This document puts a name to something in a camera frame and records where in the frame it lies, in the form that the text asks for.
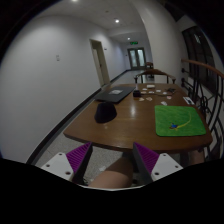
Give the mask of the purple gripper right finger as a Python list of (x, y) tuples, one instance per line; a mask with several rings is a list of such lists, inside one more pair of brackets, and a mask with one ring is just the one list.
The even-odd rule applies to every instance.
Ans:
[(133, 143), (133, 155), (145, 185), (182, 169), (167, 153), (158, 154), (139, 143)]

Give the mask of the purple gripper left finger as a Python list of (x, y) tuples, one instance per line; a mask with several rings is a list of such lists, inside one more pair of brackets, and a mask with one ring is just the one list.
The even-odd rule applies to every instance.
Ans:
[(88, 142), (67, 154), (57, 153), (42, 169), (75, 184), (82, 184), (92, 152), (92, 143)]

